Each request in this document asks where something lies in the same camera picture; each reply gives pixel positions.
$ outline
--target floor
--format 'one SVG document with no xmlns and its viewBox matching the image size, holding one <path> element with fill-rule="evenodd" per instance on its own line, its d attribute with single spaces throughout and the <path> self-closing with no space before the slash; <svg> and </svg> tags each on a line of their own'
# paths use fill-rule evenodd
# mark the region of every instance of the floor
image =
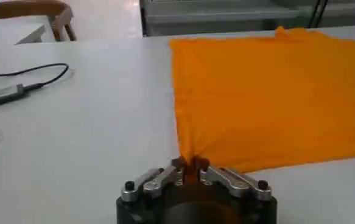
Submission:
<svg viewBox="0 0 355 224">
<path fill-rule="evenodd" d="M 139 0 L 61 0 L 72 7 L 72 26 L 78 40 L 141 37 Z M 43 23 L 45 16 L 0 19 L 1 23 Z M 46 29 L 43 41 L 54 41 L 50 29 Z"/>
</svg>

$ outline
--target chair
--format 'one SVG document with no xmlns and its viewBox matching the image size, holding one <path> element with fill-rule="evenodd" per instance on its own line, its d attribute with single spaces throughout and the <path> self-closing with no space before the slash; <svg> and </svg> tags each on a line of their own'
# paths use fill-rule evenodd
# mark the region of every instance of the chair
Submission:
<svg viewBox="0 0 355 224">
<path fill-rule="evenodd" d="M 75 41 L 76 35 L 70 25 L 73 17 L 69 5 L 58 0 L 17 0 L 0 2 L 0 19 L 20 16 L 46 15 L 56 41 L 63 41 L 63 28 L 65 27 L 69 39 Z"/>
</svg>

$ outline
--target black cable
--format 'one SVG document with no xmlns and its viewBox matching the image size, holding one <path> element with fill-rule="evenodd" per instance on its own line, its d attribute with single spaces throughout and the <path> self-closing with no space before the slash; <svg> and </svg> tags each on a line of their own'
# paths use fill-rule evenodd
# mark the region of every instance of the black cable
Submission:
<svg viewBox="0 0 355 224">
<path fill-rule="evenodd" d="M 20 75 L 20 74 L 24 74 L 30 71 L 34 71 L 34 70 L 38 70 L 38 69 L 42 69 L 42 68 L 50 68 L 50 67 L 56 67 L 56 66 L 65 66 L 65 69 L 56 77 L 54 77 L 51 80 L 48 80 L 46 82 L 40 82 L 40 83 L 35 83 L 35 84 L 31 84 L 29 86 L 25 86 L 24 90 L 25 91 L 32 91 L 35 89 L 39 89 L 45 85 L 51 84 L 55 81 L 57 81 L 58 79 L 60 79 L 69 69 L 69 65 L 66 63 L 54 63 L 54 64 L 48 64 L 48 65 L 41 65 L 41 66 L 37 66 L 34 68 L 29 68 L 29 69 L 25 69 L 22 71 L 17 71 L 17 72 L 11 72 L 11 73 L 5 73 L 5 74 L 0 74 L 0 77 L 9 77 L 9 76 L 16 76 L 16 75 Z"/>
<path fill-rule="evenodd" d="M 317 0 L 317 2 L 315 3 L 314 9 L 312 11 L 311 17 L 310 17 L 310 21 L 307 25 L 307 28 L 311 28 L 312 23 L 314 22 L 314 18 L 315 18 L 315 14 L 317 14 L 318 11 L 318 7 L 321 4 L 321 0 Z"/>
<path fill-rule="evenodd" d="M 318 19 L 317 19 L 317 22 L 315 23 L 315 27 L 318 28 L 321 20 L 322 20 L 322 16 L 323 16 L 323 13 L 325 12 L 325 9 L 326 9 L 326 6 L 328 5 L 328 1 L 329 0 L 324 0 L 323 2 L 323 6 L 321 8 L 321 11 L 319 13 L 319 16 L 318 16 Z"/>
</svg>

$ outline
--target table surface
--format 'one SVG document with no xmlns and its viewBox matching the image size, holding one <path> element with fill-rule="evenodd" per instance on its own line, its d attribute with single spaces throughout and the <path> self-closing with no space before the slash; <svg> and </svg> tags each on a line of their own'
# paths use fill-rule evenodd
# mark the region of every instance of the table surface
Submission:
<svg viewBox="0 0 355 224">
<path fill-rule="evenodd" d="M 355 39 L 355 27 L 322 32 Z M 273 32 L 203 36 L 252 35 Z M 0 106 L 0 224 L 116 223 L 124 181 L 178 156 L 170 38 L 0 49 L 0 72 L 58 62 L 73 69 L 61 82 Z M 0 79 L 0 86 L 46 80 L 59 70 Z M 355 223 L 355 159 L 252 175 L 273 187 L 278 223 Z"/>
<path fill-rule="evenodd" d="M 40 23 L 2 24 L 0 23 L 0 44 L 14 45 L 33 43 L 41 38 L 45 28 Z"/>
</svg>

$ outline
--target orange t-shirt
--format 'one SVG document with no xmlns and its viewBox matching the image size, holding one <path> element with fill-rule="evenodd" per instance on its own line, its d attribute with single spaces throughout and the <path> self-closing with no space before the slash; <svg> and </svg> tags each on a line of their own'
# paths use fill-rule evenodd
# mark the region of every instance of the orange t-shirt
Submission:
<svg viewBox="0 0 355 224">
<path fill-rule="evenodd" d="M 174 39 L 180 152 L 241 172 L 355 156 L 355 41 Z"/>
</svg>

